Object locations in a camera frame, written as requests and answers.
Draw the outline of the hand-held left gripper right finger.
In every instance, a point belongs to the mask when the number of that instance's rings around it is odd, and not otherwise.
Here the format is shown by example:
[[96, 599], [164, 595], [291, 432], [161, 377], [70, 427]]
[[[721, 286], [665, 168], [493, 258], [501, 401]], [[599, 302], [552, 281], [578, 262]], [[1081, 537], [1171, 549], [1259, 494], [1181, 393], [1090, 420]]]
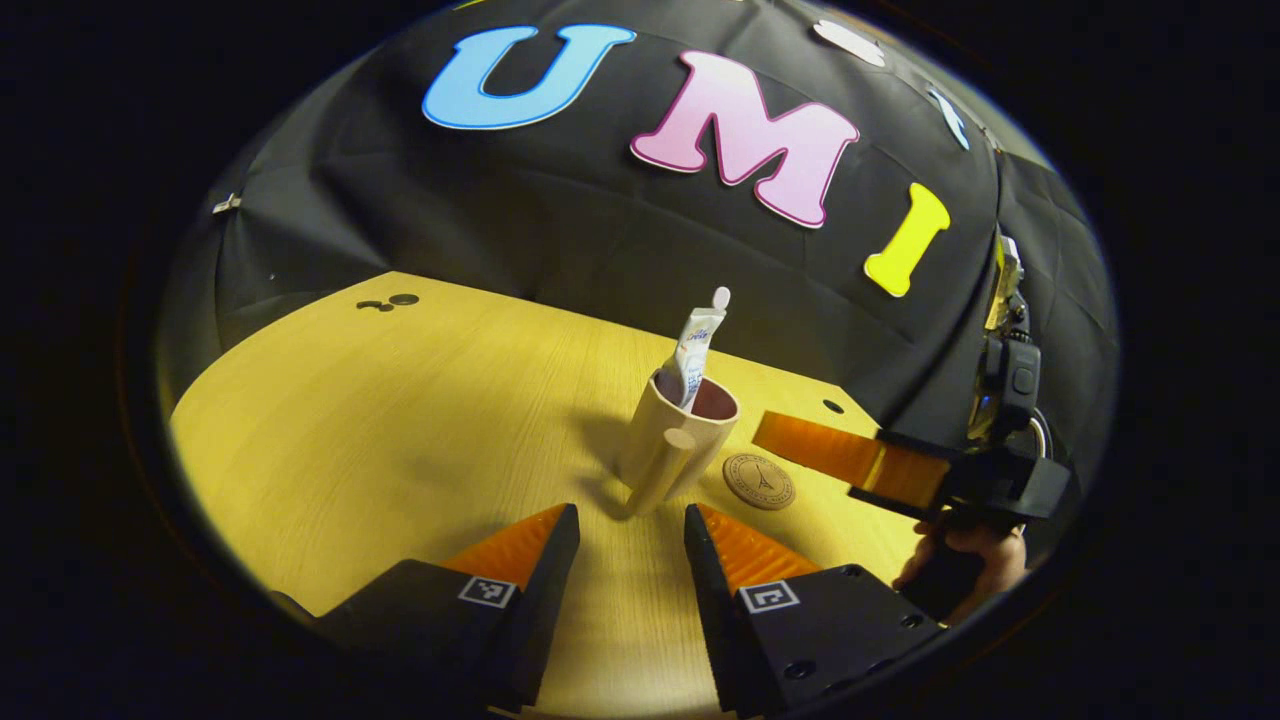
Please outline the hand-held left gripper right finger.
[[704, 503], [684, 543], [722, 710], [786, 716], [865, 685], [943, 633], [858, 564], [818, 568]]

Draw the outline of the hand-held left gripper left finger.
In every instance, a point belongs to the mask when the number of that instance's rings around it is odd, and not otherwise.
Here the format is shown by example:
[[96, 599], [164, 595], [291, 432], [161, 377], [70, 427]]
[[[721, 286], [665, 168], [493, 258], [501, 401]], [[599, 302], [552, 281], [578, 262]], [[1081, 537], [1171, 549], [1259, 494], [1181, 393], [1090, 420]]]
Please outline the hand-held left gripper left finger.
[[328, 612], [271, 600], [399, 706], [518, 714], [538, 702], [579, 544], [579, 511], [558, 503], [448, 561], [402, 560]]

